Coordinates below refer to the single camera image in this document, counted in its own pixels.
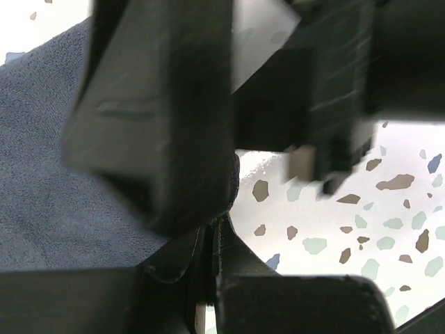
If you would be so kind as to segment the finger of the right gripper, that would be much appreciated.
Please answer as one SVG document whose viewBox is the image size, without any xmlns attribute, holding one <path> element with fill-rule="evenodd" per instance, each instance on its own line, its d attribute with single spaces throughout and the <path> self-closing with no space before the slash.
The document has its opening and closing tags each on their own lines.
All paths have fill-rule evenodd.
<svg viewBox="0 0 445 334">
<path fill-rule="evenodd" d="M 95 1 L 63 162 L 106 180 L 149 230 L 222 213 L 234 155 L 231 1 Z"/>
</svg>

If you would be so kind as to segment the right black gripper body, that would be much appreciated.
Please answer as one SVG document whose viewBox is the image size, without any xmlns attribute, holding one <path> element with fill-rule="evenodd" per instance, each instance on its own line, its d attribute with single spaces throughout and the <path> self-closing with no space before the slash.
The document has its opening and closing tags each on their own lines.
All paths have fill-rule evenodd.
<svg viewBox="0 0 445 334">
<path fill-rule="evenodd" d="M 289 177 L 332 195 L 376 120 L 444 120 L 443 1 L 293 1 L 302 19 L 234 94 L 235 143 L 293 151 Z"/>
</svg>

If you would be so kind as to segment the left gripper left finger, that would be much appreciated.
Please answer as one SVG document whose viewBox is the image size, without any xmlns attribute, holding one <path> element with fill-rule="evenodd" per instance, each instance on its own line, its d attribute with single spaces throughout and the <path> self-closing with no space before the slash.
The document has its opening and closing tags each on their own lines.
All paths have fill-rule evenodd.
<svg viewBox="0 0 445 334">
<path fill-rule="evenodd" d="M 2 333 L 203 333 L 208 228 L 134 267 L 1 274 Z"/>
</svg>

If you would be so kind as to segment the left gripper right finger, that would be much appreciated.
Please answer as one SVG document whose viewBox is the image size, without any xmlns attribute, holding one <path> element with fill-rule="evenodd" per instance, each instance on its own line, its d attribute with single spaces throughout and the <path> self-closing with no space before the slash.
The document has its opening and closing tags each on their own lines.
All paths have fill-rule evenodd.
<svg viewBox="0 0 445 334">
<path fill-rule="evenodd" d="M 219 333 L 394 333 L 382 292 L 360 276 L 281 276 L 213 225 L 211 284 Z"/>
</svg>

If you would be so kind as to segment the dark grey towel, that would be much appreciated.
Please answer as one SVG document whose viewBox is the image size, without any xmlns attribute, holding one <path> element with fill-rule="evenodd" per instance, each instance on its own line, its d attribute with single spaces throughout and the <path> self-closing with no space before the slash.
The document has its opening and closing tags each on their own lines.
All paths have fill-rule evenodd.
<svg viewBox="0 0 445 334">
<path fill-rule="evenodd" d="M 164 245 L 104 179 L 63 162 L 91 19 L 1 67 L 1 270 L 134 267 Z M 232 157 L 229 202 L 239 162 Z"/>
</svg>

